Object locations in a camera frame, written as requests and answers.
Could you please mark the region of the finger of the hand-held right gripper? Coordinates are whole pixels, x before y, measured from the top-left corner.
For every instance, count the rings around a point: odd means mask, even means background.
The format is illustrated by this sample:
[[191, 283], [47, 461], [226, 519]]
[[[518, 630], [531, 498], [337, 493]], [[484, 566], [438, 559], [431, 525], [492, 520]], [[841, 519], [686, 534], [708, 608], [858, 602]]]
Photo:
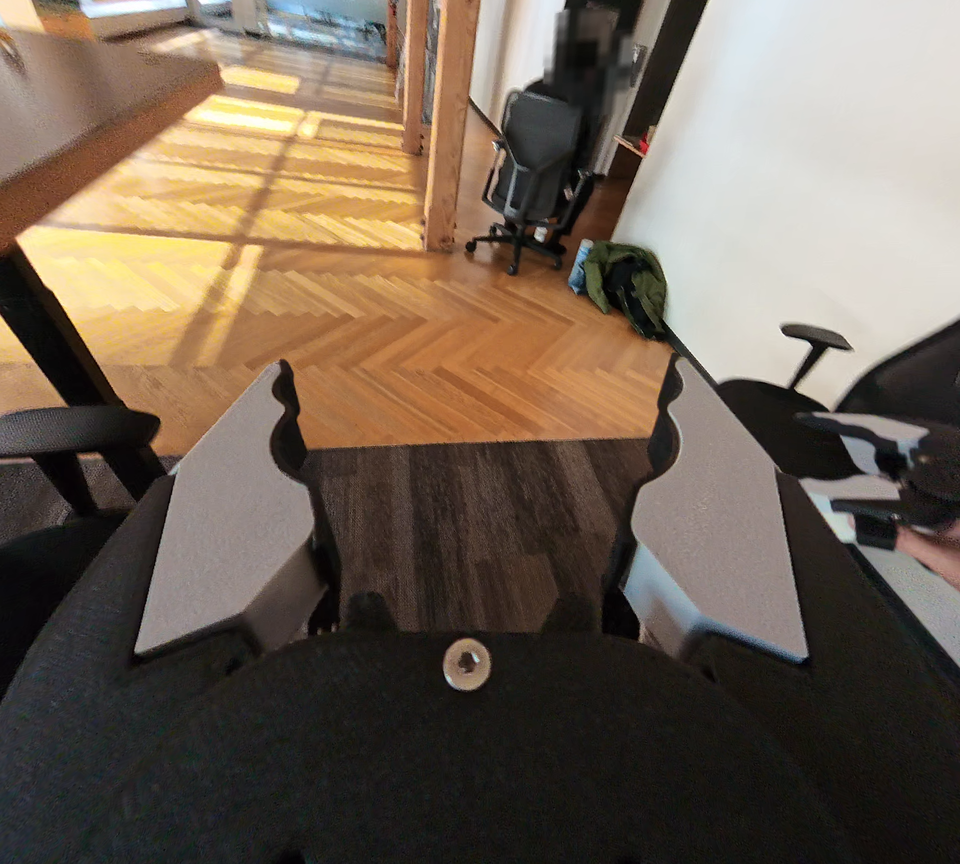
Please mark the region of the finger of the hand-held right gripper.
[[824, 521], [843, 543], [895, 543], [893, 518], [900, 489], [880, 476], [839, 480], [803, 478], [800, 484]]
[[932, 421], [902, 414], [804, 412], [795, 420], [807, 435], [795, 476], [843, 479], [859, 475], [894, 478], [931, 432]]

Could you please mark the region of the person's white t-shirt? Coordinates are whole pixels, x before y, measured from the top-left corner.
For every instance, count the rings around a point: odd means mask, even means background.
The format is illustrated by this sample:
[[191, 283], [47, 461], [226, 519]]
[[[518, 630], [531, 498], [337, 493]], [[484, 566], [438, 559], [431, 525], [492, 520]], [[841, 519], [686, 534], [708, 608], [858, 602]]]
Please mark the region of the person's white t-shirt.
[[958, 666], [959, 591], [906, 553], [865, 545], [855, 547], [917, 620], [920, 629]]

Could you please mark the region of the wooden post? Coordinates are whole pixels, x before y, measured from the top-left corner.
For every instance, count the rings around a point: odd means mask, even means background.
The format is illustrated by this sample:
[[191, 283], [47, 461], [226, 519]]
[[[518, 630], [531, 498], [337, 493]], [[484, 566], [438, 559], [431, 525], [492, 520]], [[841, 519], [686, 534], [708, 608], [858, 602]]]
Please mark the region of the wooden post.
[[424, 197], [423, 244], [454, 244], [467, 112], [481, 0], [441, 0], [434, 106]]
[[426, 28], [429, 0], [406, 0], [403, 51], [402, 150], [423, 153]]

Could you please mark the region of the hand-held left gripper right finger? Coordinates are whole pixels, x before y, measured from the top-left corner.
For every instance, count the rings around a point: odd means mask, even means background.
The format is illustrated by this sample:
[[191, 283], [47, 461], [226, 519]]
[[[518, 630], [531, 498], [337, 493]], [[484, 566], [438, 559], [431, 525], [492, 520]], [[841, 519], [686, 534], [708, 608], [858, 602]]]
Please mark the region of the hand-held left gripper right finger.
[[778, 469], [687, 358], [672, 357], [659, 397], [665, 461], [630, 514], [627, 604], [677, 660], [718, 635], [806, 662]]

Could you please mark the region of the person's right hand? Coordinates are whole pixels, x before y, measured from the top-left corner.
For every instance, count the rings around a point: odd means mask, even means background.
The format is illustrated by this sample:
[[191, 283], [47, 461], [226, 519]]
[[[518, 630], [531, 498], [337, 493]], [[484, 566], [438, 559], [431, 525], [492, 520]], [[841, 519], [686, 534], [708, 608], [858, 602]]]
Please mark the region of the person's right hand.
[[959, 520], [945, 531], [936, 533], [900, 526], [895, 549], [918, 560], [959, 590]]

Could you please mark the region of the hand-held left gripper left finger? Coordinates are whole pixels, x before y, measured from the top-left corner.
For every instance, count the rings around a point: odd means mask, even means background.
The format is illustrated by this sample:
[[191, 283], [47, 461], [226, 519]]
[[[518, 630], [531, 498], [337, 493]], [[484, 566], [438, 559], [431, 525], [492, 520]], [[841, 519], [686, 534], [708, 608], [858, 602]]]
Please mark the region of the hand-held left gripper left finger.
[[179, 461], [134, 651], [227, 630], [261, 652], [340, 626], [342, 561], [294, 372], [267, 366]]

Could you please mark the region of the grey mesh office chair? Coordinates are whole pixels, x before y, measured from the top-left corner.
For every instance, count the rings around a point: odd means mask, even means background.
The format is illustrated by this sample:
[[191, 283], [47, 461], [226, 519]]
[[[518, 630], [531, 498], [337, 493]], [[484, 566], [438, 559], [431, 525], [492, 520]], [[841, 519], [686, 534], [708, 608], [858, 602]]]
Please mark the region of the grey mesh office chair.
[[509, 246], [507, 274], [518, 275], [526, 250], [565, 263], [565, 239], [593, 195], [596, 176], [582, 166], [583, 113], [579, 107], [537, 89], [512, 90], [493, 141], [494, 161], [481, 200], [498, 219], [470, 238], [464, 252], [481, 244]]

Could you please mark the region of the dark office chair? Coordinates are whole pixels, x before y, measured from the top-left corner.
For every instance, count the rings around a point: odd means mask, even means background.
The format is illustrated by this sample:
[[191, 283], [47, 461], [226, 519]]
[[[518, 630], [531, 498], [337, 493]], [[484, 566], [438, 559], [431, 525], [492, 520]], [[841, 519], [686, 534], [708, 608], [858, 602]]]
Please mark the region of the dark office chair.
[[30, 409], [2, 416], [2, 461], [33, 461], [74, 515], [2, 543], [3, 697], [42, 629], [128, 515], [99, 508], [81, 455], [96, 454], [107, 462], [126, 452], [148, 451], [161, 425], [154, 414], [120, 405]]

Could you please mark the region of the green jacket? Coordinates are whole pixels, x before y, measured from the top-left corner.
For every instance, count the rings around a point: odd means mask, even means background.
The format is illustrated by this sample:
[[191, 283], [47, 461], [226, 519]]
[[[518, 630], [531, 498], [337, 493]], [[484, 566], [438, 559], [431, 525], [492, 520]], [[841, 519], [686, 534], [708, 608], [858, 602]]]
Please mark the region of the green jacket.
[[583, 274], [586, 294], [602, 313], [617, 311], [647, 340], [666, 339], [667, 282], [652, 251], [597, 241], [584, 259]]

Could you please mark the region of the black office chair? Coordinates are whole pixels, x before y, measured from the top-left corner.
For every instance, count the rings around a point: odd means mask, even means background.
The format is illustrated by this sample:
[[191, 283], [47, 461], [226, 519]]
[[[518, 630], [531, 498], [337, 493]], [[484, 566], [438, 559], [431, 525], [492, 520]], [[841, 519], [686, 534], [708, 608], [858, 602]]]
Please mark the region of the black office chair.
[[731, 379], [716, 390], [781, 471], [796, 477], [795, 466], [808, 440], [816, 437], [798, 425], [798, 413], [902, 414], [958, 429], [958, 320], [868, 369], [834, 409], [800, 393], [798, 386], [828, 350], [850, 352], [853, 346], [839, 333], [813, 325], [787, 323], [780, 330], [810, 346], [788, 385]]

